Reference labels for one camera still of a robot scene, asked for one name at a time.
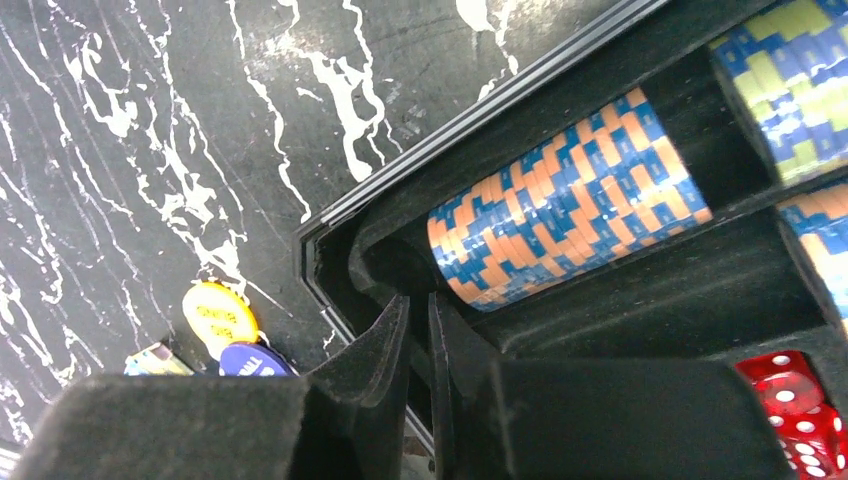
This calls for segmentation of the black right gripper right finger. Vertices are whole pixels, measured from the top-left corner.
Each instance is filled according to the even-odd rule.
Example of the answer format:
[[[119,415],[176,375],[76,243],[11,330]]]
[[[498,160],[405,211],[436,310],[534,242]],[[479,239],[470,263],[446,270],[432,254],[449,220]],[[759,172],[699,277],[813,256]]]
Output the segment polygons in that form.
[[[441,479],[790,479],[752,389],[679,359],[511,359],[428,300]]]

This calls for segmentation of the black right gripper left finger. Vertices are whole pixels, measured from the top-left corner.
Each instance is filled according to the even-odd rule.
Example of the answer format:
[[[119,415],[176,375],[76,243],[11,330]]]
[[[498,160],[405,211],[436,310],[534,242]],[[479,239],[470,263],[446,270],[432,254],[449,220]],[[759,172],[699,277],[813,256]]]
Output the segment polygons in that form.
[[[317,369],[282,376],[86,378],[49,409],[17,479],[396,479],[409,307]]]

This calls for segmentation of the blue orange poker chip stack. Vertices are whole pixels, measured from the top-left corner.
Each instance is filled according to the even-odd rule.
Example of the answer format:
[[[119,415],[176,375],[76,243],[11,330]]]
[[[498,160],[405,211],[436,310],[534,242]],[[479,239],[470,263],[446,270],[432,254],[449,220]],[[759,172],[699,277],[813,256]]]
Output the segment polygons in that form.
[[[491,312],[711,219],[633,89],[432,209],[426,227],[450,289]]]

